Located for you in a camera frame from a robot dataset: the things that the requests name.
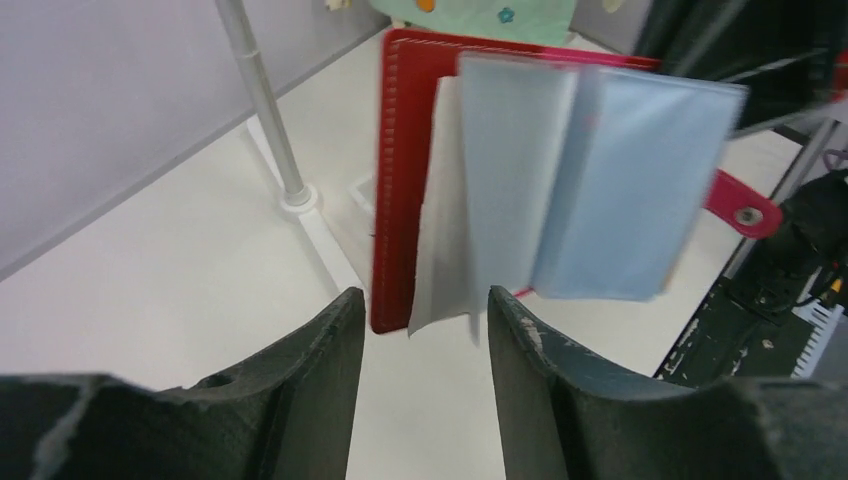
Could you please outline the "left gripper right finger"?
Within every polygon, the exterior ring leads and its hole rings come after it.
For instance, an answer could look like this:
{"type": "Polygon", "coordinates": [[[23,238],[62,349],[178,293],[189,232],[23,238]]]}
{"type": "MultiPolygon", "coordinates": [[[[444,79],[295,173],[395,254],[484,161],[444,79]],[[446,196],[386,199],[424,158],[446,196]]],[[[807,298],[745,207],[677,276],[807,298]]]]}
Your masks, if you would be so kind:
{"type": "Polygon", "coordinates": [[[488,295],[488,342],[510,479],[843,479],[847,388],[742,377],[699,389],[607,360],[488,295]]]}

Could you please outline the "red leather card holder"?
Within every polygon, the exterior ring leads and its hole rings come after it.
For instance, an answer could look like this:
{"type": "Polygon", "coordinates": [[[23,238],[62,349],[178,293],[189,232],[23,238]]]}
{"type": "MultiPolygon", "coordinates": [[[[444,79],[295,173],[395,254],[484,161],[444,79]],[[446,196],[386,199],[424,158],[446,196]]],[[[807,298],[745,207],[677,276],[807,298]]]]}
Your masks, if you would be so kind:
{"type": "Polygon", "coordinates": [[[370,325],[467,316],[491,287],[644,302],[701,210],[747,238],[781,210],[718,164],[744,87],[649,59],[389,31],[382,44],[370,325]]]}

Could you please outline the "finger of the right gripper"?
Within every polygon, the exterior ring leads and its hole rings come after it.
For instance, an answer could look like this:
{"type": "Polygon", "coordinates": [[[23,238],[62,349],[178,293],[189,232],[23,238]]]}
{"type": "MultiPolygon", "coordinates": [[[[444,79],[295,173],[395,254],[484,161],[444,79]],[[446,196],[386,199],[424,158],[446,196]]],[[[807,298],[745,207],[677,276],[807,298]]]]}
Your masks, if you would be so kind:
{"type": "Polygon", "coordinates": [[[847,90],[844,1],[654,1],[633,53],[662,74],[748,89],[740,132],[774,128],[847,90]]]}

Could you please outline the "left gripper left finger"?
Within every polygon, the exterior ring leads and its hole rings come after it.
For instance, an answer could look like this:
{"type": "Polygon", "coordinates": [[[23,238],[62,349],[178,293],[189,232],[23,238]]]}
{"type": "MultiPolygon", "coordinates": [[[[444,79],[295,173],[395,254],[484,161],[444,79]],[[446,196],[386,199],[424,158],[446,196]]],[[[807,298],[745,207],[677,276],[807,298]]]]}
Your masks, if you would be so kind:
{"type": "Polygon", "coordinates": [[[191,388],[105,374],[5,376],[5,479],[342,479],[366,302],[348,288],[312,320],[191,388]]]}

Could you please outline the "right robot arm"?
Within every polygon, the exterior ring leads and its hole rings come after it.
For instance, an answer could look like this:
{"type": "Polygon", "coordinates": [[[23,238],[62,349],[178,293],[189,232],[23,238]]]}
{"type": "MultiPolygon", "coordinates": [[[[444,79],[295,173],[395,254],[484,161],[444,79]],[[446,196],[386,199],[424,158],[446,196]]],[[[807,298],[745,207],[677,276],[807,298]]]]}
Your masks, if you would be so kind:
{"type": "MultiPolygon", "coordinates": [[[[666,75],[744,86],[735,136],[783,125],[838,98],[847,86],[844,1],[654,1],[633,50],[666,75]]],[[[824,267],[844,270],[844,170],[803,187],[780,208],[777,232],[762,240],[734,281],[740,302],[762,313],[791,307],[781,282],[824,267]]]]}

